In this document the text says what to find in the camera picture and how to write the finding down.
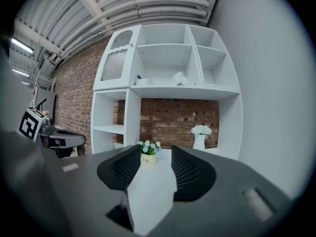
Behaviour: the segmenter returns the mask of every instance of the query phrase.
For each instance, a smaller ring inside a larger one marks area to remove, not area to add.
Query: brick wall
[[[82,50],[51,76],[56,77],[55,124],[86,136],[86,154],[91,153],[92,88],[108,40],[100,40]],[[114,123],[124,123],[124,106],[124,101],[116,102]],[[219,130],[218,101],[142,99],[141,140],[157,138],[164,148],[170,148],[171,145],[192,147],[194,136],[191,128],[197,124],[206,124],[212,128],[213,134],[206,137],[205,146],[216,147]],[[114,135],[114,141],[122,143],[123,138]]]
[[[56,77],[54,122],[86,137],[85,154],[91,153],[92,88],[108,41],[102,39],[80,51],[51,76]]]
[[[114,123],[124,124],[125,101],[119,101],[114,110]],[[218,141],[219,107],[218,101],[190,99],[142,99],[140,140],[161,141],[163,148],[172,145],[192,147],[195,125],[205,124],[212,129],[206,136],[205,147],[215,148]],[[117,135],[114,141],[122,143]]]

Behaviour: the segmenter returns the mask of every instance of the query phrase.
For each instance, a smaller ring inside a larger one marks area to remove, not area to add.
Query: ceiling beam
[[[80,0],[84,7],[89,11],[92,17],[96,17],[103,13],[100,6],[98,5],[96,0]],[[101,23],[105,23],[108,21],[107,18],[101,18]]]
[[[33,67],[38,68],[38,66],[39,66],[39,63],[36,60],[34,60],[30,57],[27,57],[27,56],[15,51],[15,50],[11,49],[11,48],[10,48],[10,56],[28,63],[29,65],[31,65],[32,68]]]
[[[29,28],[28,26],[24,25],[21,21],[15,19],[14,27],[16,30],[21,32],[25,37],[30,39],[31,41],[37,43],[38,45],[46,48],[48,51],[52,53],[56,53],[59,49],[54,43],[50,42],[49,40],[45,39],[43,36]]]

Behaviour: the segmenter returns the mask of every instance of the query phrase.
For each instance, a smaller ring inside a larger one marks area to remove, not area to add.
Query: ceiling
[[[27,0],[15,19],[14,38],[33,54],[11,44],[9,62],[27,73],[49,76],[92,42],[138,24],[184,23],[206,26],[215,0]]]

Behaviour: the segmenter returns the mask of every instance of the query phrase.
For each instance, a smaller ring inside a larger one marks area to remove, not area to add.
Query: black machine
[[[24,150],[11,144],[9,136]],[[139,167],[139,160],[135,161],[139,145],[58,159],[50,150],[39,149],[17,134],[1,137],[3,146],[12,152],[10,157],[1,158],[8,166],[3,170],[6,183],[20,201],[27,201],[23,204],[27,213],[52,236],[138,236],[132,231],[133,219],[128,213],[126,187],[130,179],[126,176],[133,179]],[[19,175],[18,167],[28,166],[30,160],[32,168]],[[77,167],[66,170],[69,166]],[[236,160],[172,147],[171,166],[178,187],[173,207],[148,237],[260,236],[258,233],[280,220],[290,205],[283,192]],[[110,170],[121,171],[108,178]],[[267,220],[257,215],[260,205],[249,202],[243,194],[253,187],[273,211]]]
[[[19,132],[44,148],[54,150],[59,158],[69,157],[73,147],[83,145],[85,137],[64,129],[56,129],[53,120],[40,112],[46,99],[34,107],[28,107],[20,124]]]

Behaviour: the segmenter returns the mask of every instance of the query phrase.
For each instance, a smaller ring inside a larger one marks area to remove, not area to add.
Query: white vase
[[[140,154],[140,163],[146,165],[155,165],[157,163],[157,156],[154,155],[146,155],[141,153]]]
[[[197,150],[204,151],[205,150],[205,134],[195,134],[195,140],[193,144],[193,148]]]

